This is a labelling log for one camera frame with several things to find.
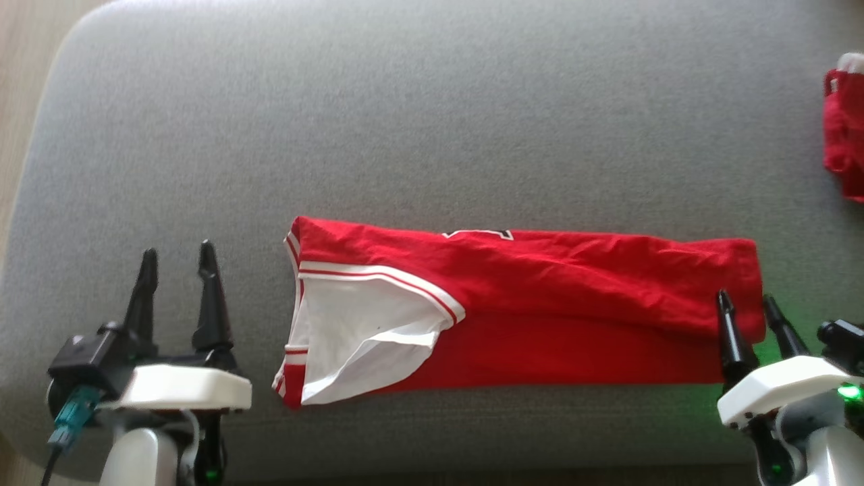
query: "gray ottoman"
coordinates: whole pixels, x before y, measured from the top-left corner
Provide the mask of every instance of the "gray ottoman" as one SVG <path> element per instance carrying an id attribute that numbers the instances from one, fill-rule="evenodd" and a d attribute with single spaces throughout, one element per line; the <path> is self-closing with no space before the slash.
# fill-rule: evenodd
<path id="1" fill-rule="evenodd" d="M 158 248 L 156 340 L 185 352 L 196 252 L 216 244 L 251 412 L 235 479 L 750 460 L 719 388 L 404 393 L 300 412 L 270 390 L 299 214 L 461 227 L 755 239 L 814 338 L 864 317 L 864 211 L 821 167 L 823 75 L 864 4 L 722 0 L 121 2 L 54 64 L 10 230 L 0 431 L 46 456 L 45 370 L 123 315 Z M 759 352 L 766 359 L 774 346 Z M 88 433 L 59 471 L 97 477 Z"/>

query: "green light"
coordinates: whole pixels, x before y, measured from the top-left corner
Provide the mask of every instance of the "green light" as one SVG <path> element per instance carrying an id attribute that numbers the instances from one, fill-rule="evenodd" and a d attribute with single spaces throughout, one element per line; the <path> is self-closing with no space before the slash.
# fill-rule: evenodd
<path id="1" fill-rule="evenodd" d="M 837 392 L 846 400 L 861 400 L 861 389 L 855 385 L 844 385 Z"/>

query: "folded red garment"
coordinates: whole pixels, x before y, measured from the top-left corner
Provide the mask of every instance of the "folded red garment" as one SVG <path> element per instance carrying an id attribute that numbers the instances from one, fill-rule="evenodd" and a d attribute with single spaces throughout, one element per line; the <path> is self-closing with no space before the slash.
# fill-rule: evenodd
<path id="1" fill-rule="evenodd" d="M 756 246 L 297 218 L 288 406 L 372 391 L 720 382 L 715 293 L 765 337 Z"/>
<path id="2" fill-rule="evenodd" d="M 864 54 L 845 54 L 825 76 L 825 169 L 844 197 L 864 202 Z"/>

